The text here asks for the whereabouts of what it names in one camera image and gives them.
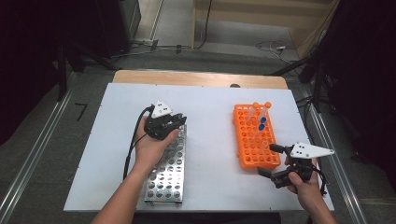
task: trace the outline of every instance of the black cable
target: black cable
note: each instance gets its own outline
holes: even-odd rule
[[[313,166],[313,168],[314,168],[314,171],[318,172],[319,177],[322,181],[322,184],[320,186],[320,194],[323,196],[323,195],[327,194],[327,192],[325,191],[325,188],[324,188],[326,185],[326,176],[315,165]]]
[[[212,8],[212,0],[210,0],[210,2],[209,2],[209,8],[207,9],[207,14],[206,14],[204,41],[201,43],[201,45],[200,45],[198,48],[194,48],[195,50],[201,49],[201,48],[204,46],[204,44],[206,43],[206,38],[207,38],[207,24],[209,23],[210,8]]]
[[[131,160],[132,150],[134,150],[134,146],[135,146],[136,143],[137,143],[137,142],[136,142],[136,143],[134,142],[134,139],[136,138],[136,133],[137,133],[137,129],[138,129],[138,127],[139,127],[140,120],[142,119],[143,115],[144,115],[146,112],[152,111],[153,109],[154,109],[154,105],[151,105],[151,106],[149,106],[149,107],[146,107],[146,108],[142,111],[142,113],[139,115],[139,118],[137,119],[136,126],[134,127],[134,135],[132,136],[131,145],[129,146],[128,156],[127,156],[126,159],[125,159],[123,179],[125,179],[125,177],[128,175],[129,161]]]

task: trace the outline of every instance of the gray floor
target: gray floor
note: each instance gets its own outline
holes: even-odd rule
[[[190,36],[178,33],[177,41],[171,35],[173,29],[188,29],[188,22],[182,25],[169,26],[168,19],[172,18],[169,13],[176,6],[188,7],[186,2],[181,5],[172,5],[177,1],[165,1],[162,19],[160,20],[156,38],[160,44],[188,44]],[[270,29],[262,27],[265,34],[256,34],[256,26],[250,29],[252,36],[245,39],[241,35],[230,38],[230,30],[224,29],[227,41],[221,42],[217,38],[208,38],[208,43],[199,51],[182,51],[176,54],[173,50],[165,50],[148,54],[137,54],[123,56],[112,60],[114,64],[124,69],[161,69],[178,71],[202,71],[221,72],[231,74],[266,75],[285,65],[271,51],[256,49],[255,44],[262,41],[278,39],[288,40],[288,34],[281,28]],[[146,49],[135,49],[132,53],[146,51]],[[296,60],[295,51],[290,48],[283,55],[287,60]],[[295,99],[304,97],[304,86],[297,81],[296,70],[285,74],[283,77],[288,82],[288,87],[293,91]],[[77,170],[81,154],[88,140],[98,107],[106,89],[106,84],[111,82],[114,71],[108,71],[101,65],[92,64],[87,67],[84,74],[78,74],[78,81],[73,89],[71,98],[65,108],[56,129],[54,130],[42,157],[26,186],[9,223],[89,223],[95,213],[66,213],[63,212],[64,202],[73,181],[73,175]],[[50,91],[25,119],[13,137],[0,146],[0,194],[5,196],[7,188],[20,170],[24,160],[27,158],[35,140],[40,135],[57,98],[57,87]],[[87,110],[77,121],[81,112],[81,106],[88,104]],[[337,155],[343,163],[349,180],[357,197],[361,202],[368,223],[394,223],[392,219],[396,212],[395,192],[389,185],[385,173],[372,164],[364,164],[353,161],[350,155],[354,152],[350,144],[349,136],[339,117],[329,112],[326,105],[323,106],[322,117],[332,138]],[[308,117],[308,128],[314,136],[315,143],[320,145],[320,137],[311,117]],[[339,223],[352,223],[343,195],[335,180],[328,159],[322,160],[323,170],[329,179],[329,192],[335,206],[334,215]],[[282,223],[304,223],[305,212],[282,212]]]

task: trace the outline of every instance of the test tube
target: test tube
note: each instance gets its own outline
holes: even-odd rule
[[[262,107],[262,112],[260,112],[260,115],[258,117],[259,121],[261,121],[262,118],[265,117],[265,114],[267,113],[268,109],[271,108],[271,103],[270,102],[265,102],[264,106]]]
[[[253,105],[249,108],[247,112],[247,120],[250,120],[251,117],[254,115],[254,112],[260,107],[259,103],[254,102]]]
[[[254,133],[254,137],[257,138],[259,137],[259,134],[262,132],[262,130],[264,130],[265,125],[264,124],[260,124],[259,128],[256,130],[256,132]]]

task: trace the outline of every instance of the white tabletop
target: white tabletop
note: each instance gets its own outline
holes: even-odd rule
[[[150,206],[142,190],[137,211],[280,211],[302,210],[286,188],[244,170],[236,157],[233,107],[269,101],[276,142],[309,143],[291,91],[146,84],[107,86],[82,155],[65,211],[100,210],[122,181],[123,166],[141,111],[161,100],[174,114],[187,117],[183,203]],[[285,165],[275,169],[282,171]],[[333,210],[330,194],[326,204]]]

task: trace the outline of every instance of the blue test tube cap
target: blue test tube cap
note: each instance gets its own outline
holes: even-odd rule
[[[264,124],[260,124],[260,126],[259,126],[259,131],[264,130],[264,128],[265,128],[265,125],[264,125]]]

